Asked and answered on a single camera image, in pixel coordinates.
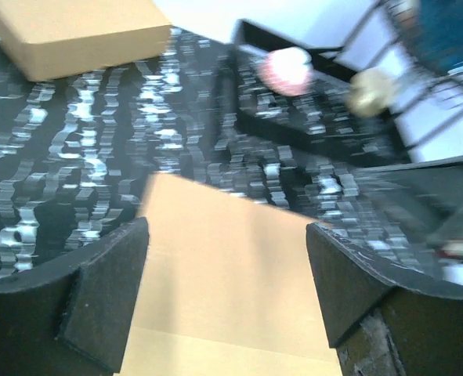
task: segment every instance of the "black tray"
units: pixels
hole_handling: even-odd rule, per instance
[[[271,52],[293,46],[308,51],[319,77],[309,95],[287,98],[268,90],[260,82],[253,69],[257,56],[245,52],[244,47]],[[218,72],[221,77],[229,75],[233,81],[237,130],[359,167],[410,162],[388,111],[371,119],[361,119],[348,113],[344,95],[349,80],[356,72],[323,56],[340,49],[313,49],[289,41],[251,21],[241,20],[228,58],[220,64]],[[251,80],[255,87],[248,86]],[[273,111],[266,111],[266,116],[259,110],[258,96],[271,100],[269,110]],[[272,106],[278,109],[277,115],[271,116],[274,113]],[[334,141],[344,147],[334,148]]]

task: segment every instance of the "wire rack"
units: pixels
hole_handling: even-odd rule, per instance
[[[404,76],[408,77],[408,80],[424,83],[423,89],[412,99],[409,99],[399,110],[392,111],[393,117],[397,118],[412,111],[419,103],[432,96],[444,108],[453,109],[459,107],[457,112],[422,136],[420,140],[409,145],[407,150],[412,150],[432,141],[440,133],[445,132],[463,118],[463,59],[461,57],[458,58],[458,61],[449,59],[450,54],[454,54],[456,51],[441,48],[443,46],[438,46],[438,49],[427,50],[419,47],[421,38],[427,38],[428,35],[424,28],[413,22],[414,16],[407,12],[407,7],[414,3],[420,5],[421,1],[431,3],[439,0],[376,0],[365,10],[356,26],[347,34],[341,48],[331,55],[331,58],[335,61],[343,58],[345,52],[351,49],[353,43],[362,35],[372,18],[377,13],[384,14],[384,19],[395,31],[395,36],[381,46],[363,69],[379,65],[389,52],[399,47],[405,52],[405,58],[411,67]],[[463,5],[463,0],[443,0],[442,3],[444,5],[452,3],[450,7],[439,8],[444,11],[441,14],[442,17],[456,16],[453,6]],[[461,52],[458,54],[459,56],[463,56],[463,49]]]

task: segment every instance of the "black surface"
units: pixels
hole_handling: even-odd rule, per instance
[[[348,171],[359,148],[393,160],[385,138],[359,137],[359,128],[327,137],[327,156],[237,131],[233,88],[215,96],[229,48],[172,33],[159,61],[36,85],[0,50],[0,278],[133,219],[155,171],[327,217],[326,172]]]
[[[119,371],[148,237],[146,220],[136,219],[93,244],[0,280],[0,376],[112,376],[111,368]],[[118,262],[120,256],[124,262]],[[98,269],[97,280],[82,277],[77,283]],[[83,298],[95,314],[83,313]],[[63,321],[74,348],[58,336]],[[118,344],[111,343],[113,335]]]
[[[377,257],[317,224],[306,236],[344,376],[463,376],[462,286]]]

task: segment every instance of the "black foam piece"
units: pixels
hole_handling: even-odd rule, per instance
[[[306,243],[344,376],[463,376],[463,286],[397,265],[316,223]]]
[[[120,239],[80,267],[58,335],[112,372],[121,369],[146,259],[146,252],[129,251],[127,244],[115,247]]]
[[[95,243],[1,279],[0,376],[118,372],[148,239],[146,220],[135,219]]]

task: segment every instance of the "box lid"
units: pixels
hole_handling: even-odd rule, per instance
[[[151,0],[0,0],[2,48],[30,81],[157,56],[169,35]]]
[[[314,219],[163,173],[138,214],[153,236],[122,376],[341,376],[306,251]]]

